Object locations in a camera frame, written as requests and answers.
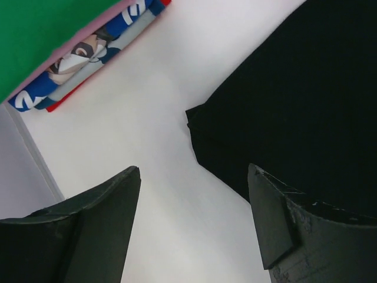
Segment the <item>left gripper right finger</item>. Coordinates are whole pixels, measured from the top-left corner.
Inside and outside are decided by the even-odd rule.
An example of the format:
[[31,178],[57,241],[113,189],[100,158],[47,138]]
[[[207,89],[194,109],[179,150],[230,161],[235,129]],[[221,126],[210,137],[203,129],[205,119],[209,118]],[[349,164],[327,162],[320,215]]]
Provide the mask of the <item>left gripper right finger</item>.
[[376,218],[311,198],[254,164],[248,188],[272,282],[376,282]]

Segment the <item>black t-shirt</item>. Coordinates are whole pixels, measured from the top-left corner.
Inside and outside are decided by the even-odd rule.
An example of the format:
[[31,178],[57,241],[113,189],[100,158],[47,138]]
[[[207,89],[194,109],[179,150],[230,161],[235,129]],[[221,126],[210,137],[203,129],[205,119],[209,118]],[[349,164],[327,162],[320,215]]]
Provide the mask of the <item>black t-shirt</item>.
[[304,2],[186,114],[197,162],[243,198],[255,164],[376,216],[376,2]]

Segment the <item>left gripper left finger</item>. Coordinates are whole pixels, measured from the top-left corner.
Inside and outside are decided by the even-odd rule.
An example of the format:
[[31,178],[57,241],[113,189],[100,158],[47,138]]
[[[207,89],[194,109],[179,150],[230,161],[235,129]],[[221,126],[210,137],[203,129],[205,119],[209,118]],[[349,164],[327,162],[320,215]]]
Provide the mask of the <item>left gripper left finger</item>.
[[1,220],[1,281],[120,282],[140,187],[131,166],[24,218]]

